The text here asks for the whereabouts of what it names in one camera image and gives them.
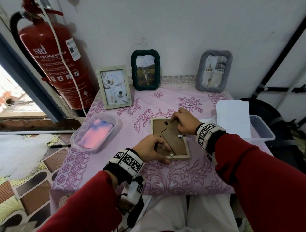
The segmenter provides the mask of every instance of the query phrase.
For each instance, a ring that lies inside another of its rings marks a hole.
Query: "picture frame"
[[[233,61],[228,50],[207,50],[200,59],[196,75],[196,89],[220,93],[225,89]]]
[[[137,90],[155,90],[160,84],[160,62],[156,50],[135,50],[131,56],[133,86]]]
[[[96,74],[106,110],[132,105],[125,65],[96,69]]]
[[[166,117],[157,117],[157,118],[151,118],[150,120],[150,123],[151,123],[151,133],[153,135],[157,135],[157,136],[161,136],[163,137],[163,134],[160,133],[160,130],[164,130],[164,129],[170,129],[172,132],[174,132],[176,135],[179,135],[179,139],[181,141],[183,141],[184,145],[185,145],[185,148],[186,148],[186,154],[185,155],[176,155],[173,151],[172,152],[169,152],[167,150],[163,150],[162,148],[160,147],[156,147],[157,149],[157,152],[164,155],[165,157],[167,157],[168,159],[170,160],[186,160],[186,159],[190,159],[191,156],[190,156],[190,152],[189,152],[189,147],[188,147],[188,144],[187,144],[187,139],[185,137],[185,135],[183,135],[181,132],[179,132],[177,129],[174,129],[177,128],[177,125],[172,125],[169,127],[169,124],[166,124],[166,125],[163,125],[161,127],[161,125],[159,124],[158,127],[159,127],[159,131],[157,132],[154,132],[154,128],[155,128],[155,122],[167,122],[167,123],[171,123],[170,122],[170,118],[166,118]]]

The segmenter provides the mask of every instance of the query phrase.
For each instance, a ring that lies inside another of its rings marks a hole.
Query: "green woven picture frame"
[[[137,56],[151,55],[154,57],[154,63],[151,61],[145,62],[145,66],[136,64]],[[160,63],[159,54],[157,51],[151,50],[135,50],[131,56],[132,79],[133,86],[137,90],[155,90],[160,83]]]

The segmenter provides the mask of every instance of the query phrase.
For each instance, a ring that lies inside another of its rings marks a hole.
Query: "pink tablecloth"
[[[71,148],[51,188],[51,197],[58,202],[66,193],[75,192],[98,171],[102,170],[119,149],[131,148],[151,134],[152,117],[169,117],[179,107],[189,110],[198,119],[216,114],[219,100],[231,99],[228,93],[200,92],[191,84],[164,84],[155,91],[137,91],[131,86],[133,106],[108,110],[123,121],[116,137],[99,154],[80,152]],[[97,94],[88,118],[105,112],[100,93]],[[147,177],[143,194],[220,194],[234,193],[216,174],[205,152],[188,136],[191,159],[172,161],[170,166],[160,162],[146,164],[142,174]],[[264,143],[259,145],[270,154]]]

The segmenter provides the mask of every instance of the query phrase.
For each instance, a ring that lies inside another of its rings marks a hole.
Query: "left hand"
[[[144,162],[149,162],[152,160],[159,160],[165,164],[170,165],[171,162],[165,156],[158,154],[155,150],[155,144],[159,143],[164,145],[168,151],[171,151],[171,147],[167,144],[164,138],[161,138],[156,135],[148,135],[139,144],[133,147],[133,149],[138,153],[139,157]]]

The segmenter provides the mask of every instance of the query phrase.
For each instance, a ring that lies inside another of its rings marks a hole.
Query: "pink sponge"
[[[106,138],[113,126],[113,124],[108,122],[99,119],[95,120],[78,144],[84,148],[94,148],[98,146],[99,143]]]

